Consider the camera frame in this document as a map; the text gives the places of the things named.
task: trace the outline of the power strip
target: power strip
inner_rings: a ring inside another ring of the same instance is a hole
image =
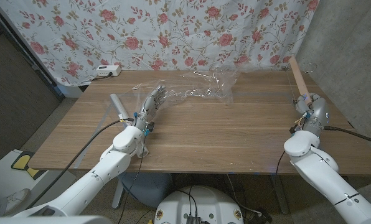
[[[108,76],[112,72],[112,76],[118,76],[121,73],[122,68],[119,65],[100,65],[96,69],[98,76]]]

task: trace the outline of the wooden table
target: wooden table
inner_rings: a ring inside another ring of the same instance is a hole
[[[142,82],[175,79],[185,72],[132,71],[94,81],[54,129],[31,159],[35,169],[63,169],[95,132],[106,112],[111,93],[126,93]],[[290,82],[298,93],[293,75]],[[322,90],[305,75],[310,92],[325,97],[330,125],[353,130]],[[272,174],[276,171],[289,128],[300,117],[291,104],[292,92],[285,72],[243,73],[232,88],[234,103],[188,97],[183,103],[157,112],[155,130],[146,139],[149,155],[143,172],[193,172]],[[112,122],[107,117],[103,126]],[[108,128],[91,144],[79,169],[91,169],[111,145],[118,128]],[[346,133],[323,131],[321,147],[345,175],[371,175],[371,148],[364,140]],[[132,157],[129,171],[140,159]],[[285,155],[279,174],[297,174]]]

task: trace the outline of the electrical wire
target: electrical wire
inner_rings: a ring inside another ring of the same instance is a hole
[[[349,131],[349,130],[346,130],[346,129],[343,129],[343,128],[337,128],[337,127],[331,127],[331,126],[325,126],[324,127],[324,130],[328,130],[328,131],[342,131],[342,132],[345,132],[347,134],[352,134],[354,136],[357,136],[359,138],[362,138],[362,139],[365,139],[367,141],[370,141],[371,142],[371,138],[367,137],[367,136],[364,136],[362,134],[359,134],[359,133],[355,133],[353,131]]]
[[[228,181],[230,181],[231,189],[232,189],[232,191],[233,191],[234,199],[235,199],[236,203],[237,203],[240,207],[242,207],[242,208],[244,208],[244,209],[246,209],[246,210],[248,210],[248,211],[251,211],[251,212],[257,213],[257,214],[259,214],[259,215],[263,215],[261,212],[256,211],[256,210],[253,210],[253,209],[250,209],[250,208],[248,208],[248,207],[242,205],[242,204],[238,201],[237,196],[235,195],[234,186],[233,186],[233,183],[231,182],[230,176],[229,176],[228,174],[226,174],[226,175],[227,175],[227,177],[228,177]]]
[[[281,159],[283,158],[284,154],[285,154],[285,151],[283,151],[283,154],[281,155],[281,157],[280,157],[279,160],[278,160],[278,163],[277,163],[277,169],[275,170],[275,175],[278,174],[279,162],[281,162]]]
[[[139,223],[140,221],[141,221],[141,219],[144,217],[144,216],[146,216],[149,212],[155,212],[154,210],[148,210],[148,212],[146,212],[144,215],[142,215],[142,217],[135,223],[135,224],[137,224],[137,223]]]
[[[189,203],[190,203],[190,216],[191,216],[191,189],[192,189],[192,186],[193,185],[191,185],[191,187],[190,187],[190,190],[189,190],[189,192],[188,192],[188,201],[189,201]]]
[[[144,147],[145,147],[145,145],[146,145],[146,138],[147,138],[147,137],[145,136],[145,137],[144,137],[144,144],[143,144],[143,151],[142,151],[141,155],[144,155]],[[120,216],[120,218],[119,218],[118,224],[119,224],[119,223],[121,222],[121,220],[122,220],[123,213],[124,213],[124,208],[125,208],[125,206],[126,206],[126,202],[128,201],[128,197],[129,197],[129,194],[130,194],[131,188],[132,188],[133,184],[136,182],[136,179],[137,179],[137,177],[138,177],[138,174],[140,173],[141,164],[143,164],[143,157],[141,157],[141,162],[140,162],[140,166],[138,167],[138,171],[137,171],[136,177],[134,178],[133,182],[132,182],[131,185],[130,185],[129,192],[128,192],[128,194],[126,195],[126,198],[124,198],[124,203],[123,203],[123,208],[122,208],[122,214],[121,214],[121,216]]]
[[[92,81],[102,80],[102,79],[104,79],[104,78],[110,78],[112,75],[113,75],[112,72],[110,72],[107,76],[102,77],[102,78],[94,78],[94,79],[92,79]]]
[[[196,217],[197,216],[196,214],[198,214],[198,211],[197,211],[197,202],[195,202],[194,197],[191,194],[188,194],[187,192],[184,192],[182,190],[176,190],[176,191],[185,193],[186,195],[188,195],[189,197],[192,198],[192,200],[194,201],[194,204],[195,204],[195,217]]]
[[[97,133],[95,133],[91,138],[90,140],[85,144],[85,146],[78,152],[78,154],[76,154],[76,156],[69,162],[69,164],[65,167],[65,169],[63,171],[61,171],[61,173],[53,180],[53,182],[51,182],[51,184],[49,186],[47,186],[46,189],[44,189],[44,191],[26,208],[26,209],[30,209],[32,208],[36,202],[38,200],[40,200],[43,195],[46,194],[46,192],[48,190],[50,190],[50,188],[59,180],[59,178],[61,178],[61,176],[63,176],[63,174],[69,169],[69,167],[73,164],[73,162],[75,162],[75,160],[80,156],[80,154],[87,148],[87,146],[101,133],[103,132],[106,128],[109,128],[110,126],[116,124],[116,123],[119,123],[121,122],[121,120],[117,120],[117,121],[114,121],[110,124],[108,124],[107,126],[105,126],[104,128],[101,128]]]

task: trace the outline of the gray wall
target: gray wall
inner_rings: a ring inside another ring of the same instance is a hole
[[[311,77],[371,137],[371,0],[321,0],[296,58],[318,65]]]

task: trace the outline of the floral curtain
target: floral curtain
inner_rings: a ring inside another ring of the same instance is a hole
[[[319,0],[5,0],[0,7],[51,75],[87,85],[99,65],[123,70],[280,68]]]

